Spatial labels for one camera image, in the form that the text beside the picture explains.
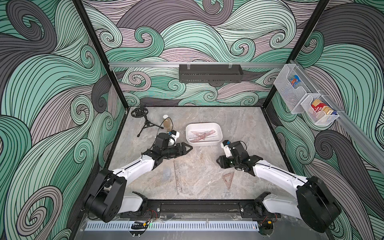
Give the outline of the small red set square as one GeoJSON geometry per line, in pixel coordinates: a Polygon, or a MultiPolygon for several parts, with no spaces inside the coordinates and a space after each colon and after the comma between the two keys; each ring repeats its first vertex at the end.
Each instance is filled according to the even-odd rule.
{"type": "Polygon", "coordinates": [[[234,177],[234,172],[222,175],[222,179],[228,190],[231,189],[233,177],[234,177]]]}

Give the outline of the white storage box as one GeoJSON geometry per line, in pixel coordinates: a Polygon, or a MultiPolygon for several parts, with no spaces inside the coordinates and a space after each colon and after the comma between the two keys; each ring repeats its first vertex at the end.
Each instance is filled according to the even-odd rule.
{"type": "Polygon", "coordinates": [[[189,124],[186,127],[186,138],[189,145],[193,147],[205,147],[219,145],[223,139],[223,133],[221,126],[217,123],[194,123],[189,124]],[[217,142],[202,142],[202,143],[191,143],[189,139],[196,138],[197,136],[210,136],[218,135],[221,139],[217,142]]]}

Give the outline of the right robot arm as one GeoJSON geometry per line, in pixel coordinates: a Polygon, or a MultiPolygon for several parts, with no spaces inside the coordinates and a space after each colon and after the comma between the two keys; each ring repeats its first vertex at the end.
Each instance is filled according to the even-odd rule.
{"type": "Polygon", "coordinates": [[[323,180],[306,178],[278,168],[261,157],[246,154],[220,156],[216,160],[222,169],[234,168],[264,179],[286,191],[279,197],[264,192],[255,199],[256,214],[262,218],[283,214],[304,221],[311,229],[324,233],[341,214],[341,207],[323,180]]]}

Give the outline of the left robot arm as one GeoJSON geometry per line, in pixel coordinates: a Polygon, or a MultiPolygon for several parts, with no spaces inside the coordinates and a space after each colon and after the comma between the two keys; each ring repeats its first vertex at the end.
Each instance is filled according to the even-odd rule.
{"type": "Polygon", "coordinates": [[[154,170],[164,159],[187,155],[192,149],[184,142],[164,148],[154,146],[124,167],[101,170],[84,198],[85,210],[105,223],[126,212],[145,214],[148,199],[138,192],[126,195],[126,186],[154,170]]]}

